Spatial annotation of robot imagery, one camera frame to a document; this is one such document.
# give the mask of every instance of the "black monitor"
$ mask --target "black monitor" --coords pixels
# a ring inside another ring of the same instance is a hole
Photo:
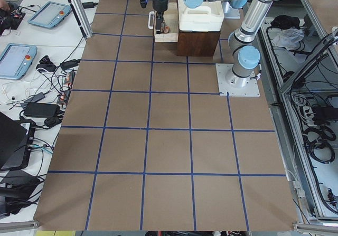
[[[27,129],[0,112],[0,168],[20,147]]]

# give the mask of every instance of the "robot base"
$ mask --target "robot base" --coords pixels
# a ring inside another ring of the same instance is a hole
[[[256,79],[249,80],[249,83],[243,88],[235,88],[226,81],[226,74],[232,68],[233,64],[216,64],[217,81],[220,96],[231,97],[259,97],[259,89]]]

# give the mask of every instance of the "drawer handle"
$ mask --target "drawer handle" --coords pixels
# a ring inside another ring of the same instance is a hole
[[[155,16],[155,12],[154,11],[149,12],[149,18],[148,18],[148,28],[149,29],[153,29],[154,28],[154,16]]]

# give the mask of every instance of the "device screen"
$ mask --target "device screen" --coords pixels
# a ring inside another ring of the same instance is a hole
[[[64,6],[50,3],[44,9],[39,11],[39,14],[32,20],[34,22],[50,25],[56,16],[59,15],[60,11],[64,9]]]
[[[11,45],[0,59],[0,75],[15,75],[29,51],[30,47]]]

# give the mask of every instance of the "open drawer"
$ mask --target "open drawer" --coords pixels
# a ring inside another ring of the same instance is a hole
[[[155,18],[154,12],[149,13],[149,23],[152,21],[153,26],[148,24],[150,29],[153,29],[155,42],[177,42],[179,40],[179,12],[177,3],[169,3],[168,10],[164,12],[164,20],[170,28],[167,34],[156,34],[155,31]]]

